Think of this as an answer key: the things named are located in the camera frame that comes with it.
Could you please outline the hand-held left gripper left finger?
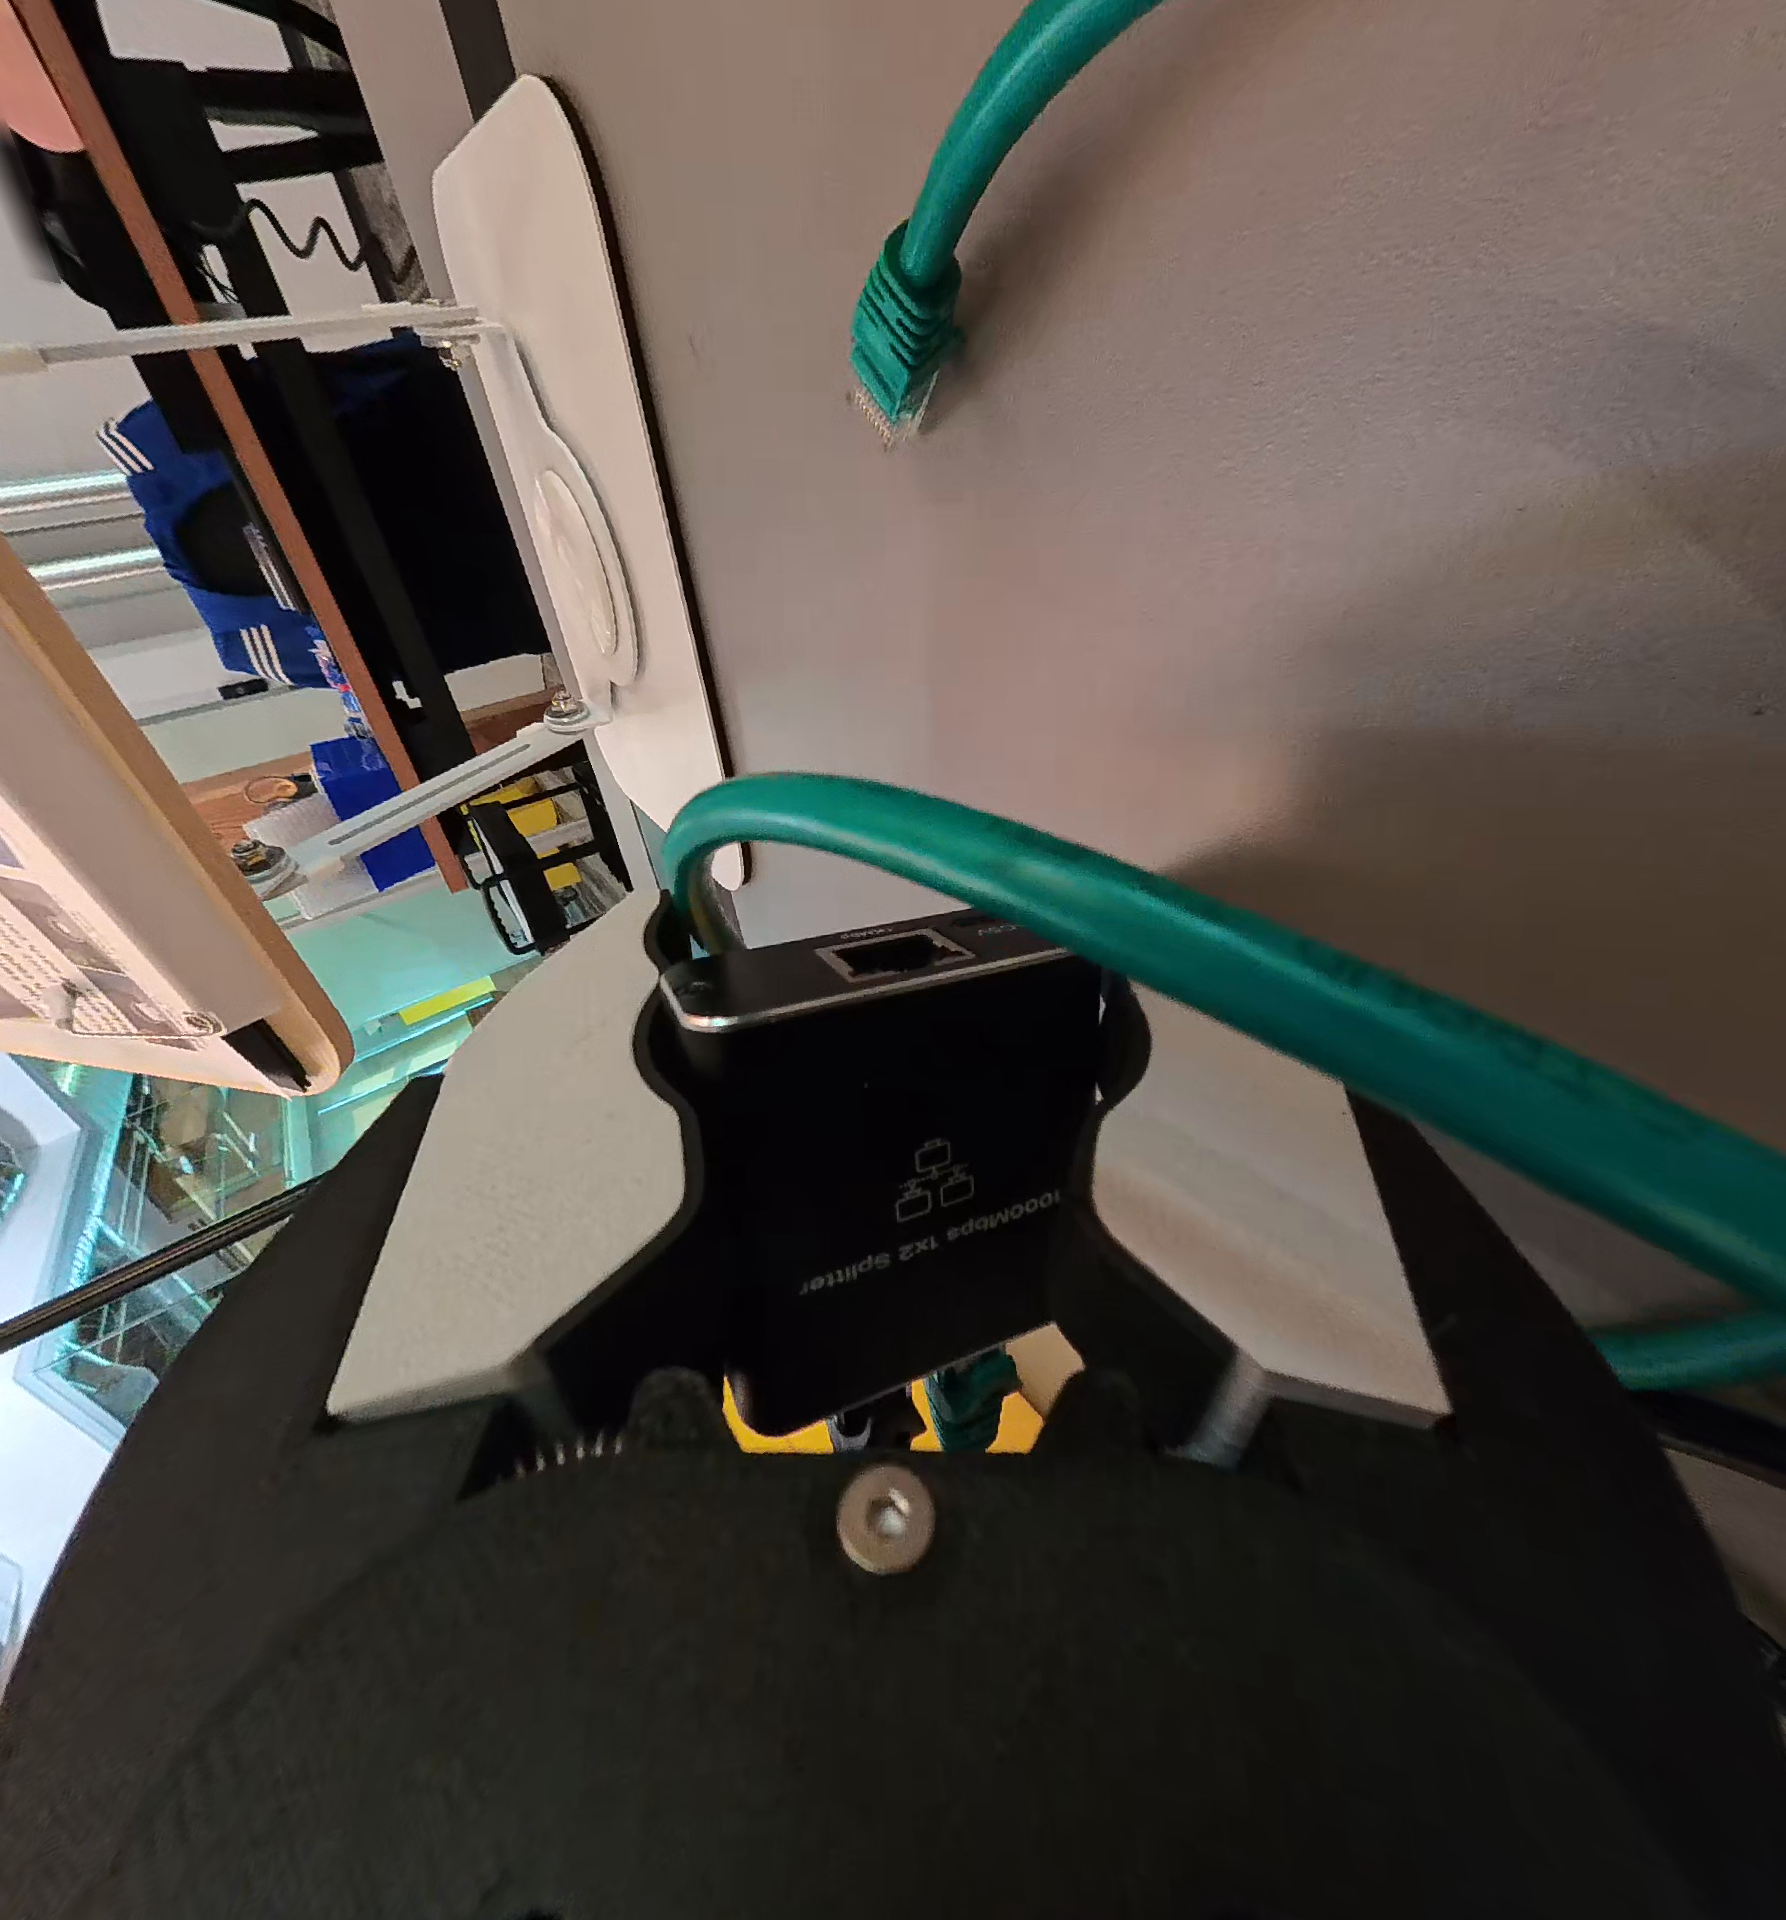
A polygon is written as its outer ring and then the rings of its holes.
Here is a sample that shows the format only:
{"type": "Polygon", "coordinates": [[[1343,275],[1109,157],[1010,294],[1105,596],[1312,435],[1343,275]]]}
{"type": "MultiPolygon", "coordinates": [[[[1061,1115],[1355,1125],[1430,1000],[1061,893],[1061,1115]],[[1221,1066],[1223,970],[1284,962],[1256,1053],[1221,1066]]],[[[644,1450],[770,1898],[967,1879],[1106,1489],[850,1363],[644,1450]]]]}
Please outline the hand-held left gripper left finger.
{"type": "Polygon", "coordinates": [[[729,1439],[724,1391],[670,1363],[619,1413],[575,1412],[549,1350],[685,1199],[675,1106],[640,1063],[662,897],[630,897],[449,1059],[326,1413],[369,1430],[512,1401],[549,1439],[729,1439]]]}

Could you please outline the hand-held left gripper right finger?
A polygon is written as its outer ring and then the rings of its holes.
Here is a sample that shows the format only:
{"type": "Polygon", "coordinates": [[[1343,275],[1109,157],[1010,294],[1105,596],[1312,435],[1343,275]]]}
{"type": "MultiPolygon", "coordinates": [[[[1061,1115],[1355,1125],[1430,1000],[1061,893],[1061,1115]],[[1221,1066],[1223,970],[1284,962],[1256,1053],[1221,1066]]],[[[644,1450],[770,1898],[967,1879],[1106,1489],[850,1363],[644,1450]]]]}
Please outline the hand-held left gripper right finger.
{"type": "Polygon", "coordinates": [[[1105,975],[1073,1169],[1068,1341],[1161,1452],[1242,1454],[1277,1401],[1432,1428],[1452,1404],[1343,1086],[1105,975]]]}

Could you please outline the black ethernet splitter box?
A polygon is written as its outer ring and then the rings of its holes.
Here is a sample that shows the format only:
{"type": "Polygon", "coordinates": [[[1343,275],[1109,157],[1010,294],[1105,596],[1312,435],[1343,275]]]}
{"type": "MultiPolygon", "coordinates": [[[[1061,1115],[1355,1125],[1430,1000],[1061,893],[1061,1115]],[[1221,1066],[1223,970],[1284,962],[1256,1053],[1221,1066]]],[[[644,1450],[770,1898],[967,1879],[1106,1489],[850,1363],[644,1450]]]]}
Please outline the black ethernet splitter box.
{"type": "Polygon", "coordinates": [[[1049,1322],[1105,974],[977,907],[670,965],[729,1219],[720,1363],[807,1428],[1049,1322]]]}

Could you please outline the black metal pole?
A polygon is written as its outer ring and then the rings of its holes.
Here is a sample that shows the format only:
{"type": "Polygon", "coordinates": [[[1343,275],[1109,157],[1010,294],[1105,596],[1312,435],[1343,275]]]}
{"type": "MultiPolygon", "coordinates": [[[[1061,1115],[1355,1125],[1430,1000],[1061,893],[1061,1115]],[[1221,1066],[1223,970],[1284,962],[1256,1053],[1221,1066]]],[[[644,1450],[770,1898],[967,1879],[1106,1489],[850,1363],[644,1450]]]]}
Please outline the black metal pole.
{"type": "Polygon", "coordinates": [[[163,1245],[134,1261],[122,1264],[63,1295],[19,1311],[0,1322],[0,1356],[17,1353],[41,1335],[61,1329],[96,1309],[124,1301],[151,1284],[177,1279],[186,1269],[235,1245],[242,1245],[262,1233],[279,1229],[304,1209],[307,1199],[315,1196],[326,1182],[328,1175],[313,1175],[295,1188],[286,1188],[170,1245],[163,1245]]]}

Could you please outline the printed instruction board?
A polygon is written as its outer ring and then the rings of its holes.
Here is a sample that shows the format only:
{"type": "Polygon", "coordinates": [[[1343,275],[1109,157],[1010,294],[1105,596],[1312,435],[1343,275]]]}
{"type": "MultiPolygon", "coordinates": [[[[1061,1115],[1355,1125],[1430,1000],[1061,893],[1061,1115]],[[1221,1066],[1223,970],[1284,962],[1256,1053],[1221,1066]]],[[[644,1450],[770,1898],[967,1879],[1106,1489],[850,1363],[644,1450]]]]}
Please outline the printed instruction board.
{"type": "Polygon", "coordinates": [[[352,1035],[0,535],[0,1051],[304,1097],[352,1035]]]}

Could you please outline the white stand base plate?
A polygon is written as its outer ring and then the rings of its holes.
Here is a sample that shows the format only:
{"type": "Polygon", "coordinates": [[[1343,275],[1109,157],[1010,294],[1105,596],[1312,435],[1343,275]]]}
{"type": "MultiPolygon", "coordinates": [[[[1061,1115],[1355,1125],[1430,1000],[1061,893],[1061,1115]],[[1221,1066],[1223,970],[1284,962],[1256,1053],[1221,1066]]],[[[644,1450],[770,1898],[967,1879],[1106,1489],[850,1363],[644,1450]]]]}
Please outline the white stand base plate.
{"type": "Polygon", "coordinates": [[[512,83],[432,180],[458,362],[560,682],[646,861],[733,774],[654,399],[596,160],[512,83]]]}

